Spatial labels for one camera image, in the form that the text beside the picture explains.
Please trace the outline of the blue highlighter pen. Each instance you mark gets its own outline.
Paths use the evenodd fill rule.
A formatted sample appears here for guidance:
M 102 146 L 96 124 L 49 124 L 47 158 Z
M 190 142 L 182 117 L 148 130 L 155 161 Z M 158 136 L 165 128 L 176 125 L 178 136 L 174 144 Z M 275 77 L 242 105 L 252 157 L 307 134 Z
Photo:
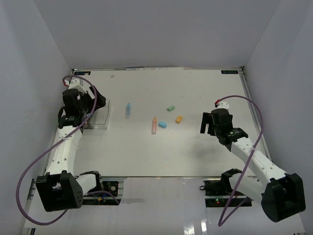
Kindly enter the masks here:
M 130 105 L 130 103 L 128 103 L 126 106 L 125 118 L 130 118 L 130 115 L 131 115 L 131 105 Z

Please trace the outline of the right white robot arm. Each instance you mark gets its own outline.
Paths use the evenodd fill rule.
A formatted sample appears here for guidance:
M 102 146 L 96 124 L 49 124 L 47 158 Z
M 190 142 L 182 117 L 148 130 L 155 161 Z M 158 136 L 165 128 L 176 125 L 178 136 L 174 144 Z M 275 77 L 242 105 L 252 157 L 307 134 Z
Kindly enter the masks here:
M 215 136 L 219 143 L 245 163 L 256 176 L 244 176 L 233 168 L 221 174 L 218 182 L 205 184 L 207 193 L 233 195 L 237 192 L 260 204 L 265 215 L 279 222 L 306 209 L 303 180 L 288 174 L 256 150 L 248 134 L 233 127 L 233 116 L 219 108 L 202 114 L 200 133 Z

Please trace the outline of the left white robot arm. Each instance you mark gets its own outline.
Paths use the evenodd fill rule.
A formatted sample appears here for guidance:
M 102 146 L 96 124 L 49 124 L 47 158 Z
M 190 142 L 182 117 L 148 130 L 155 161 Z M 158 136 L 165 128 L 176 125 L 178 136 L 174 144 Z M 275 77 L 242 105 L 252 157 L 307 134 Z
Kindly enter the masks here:
M 38 176 L 36 188 L 45 211 L 78 209 L 84 195 L 99 195 L 103 191 L 98 171 L 87 171 L 78 177 L 73 174 L 78 143 L 83 134 L 82 122 L 88 114 L 106 105 L 106 98 L 90 86 L 86 91 L 78 88 L 65 90 L 64 106 L 58 113 L 58 140 L 45 175 Z

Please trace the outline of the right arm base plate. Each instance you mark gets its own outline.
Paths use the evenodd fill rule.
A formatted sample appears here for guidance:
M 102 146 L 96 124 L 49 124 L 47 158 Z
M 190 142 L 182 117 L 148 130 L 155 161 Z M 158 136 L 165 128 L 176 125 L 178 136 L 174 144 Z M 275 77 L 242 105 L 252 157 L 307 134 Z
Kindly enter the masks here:
M 207 208 L 223 208 L 230 195 L 231 191 L 226 191 L 220 182 L 220 179 L 209 179 L 203 182 L 200 190 L 205 194 L 205 205 Z M 229 204 L 229 207 L 235 208 L 241 204 L 246 196 L 240 192 L 236 192 Z

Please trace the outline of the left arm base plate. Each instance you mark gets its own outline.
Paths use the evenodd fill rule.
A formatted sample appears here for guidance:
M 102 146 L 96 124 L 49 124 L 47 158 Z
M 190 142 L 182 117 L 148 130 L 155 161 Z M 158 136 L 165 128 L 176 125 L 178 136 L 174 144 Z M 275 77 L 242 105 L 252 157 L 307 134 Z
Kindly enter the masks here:
M 96 196 L 101 199 L 105 197 L 110 197 L 113 195 L 116 197 L 118 195 L 119 182 L 118 181 L 102 181 L 100 185 L 91 189 L 86 196 Z

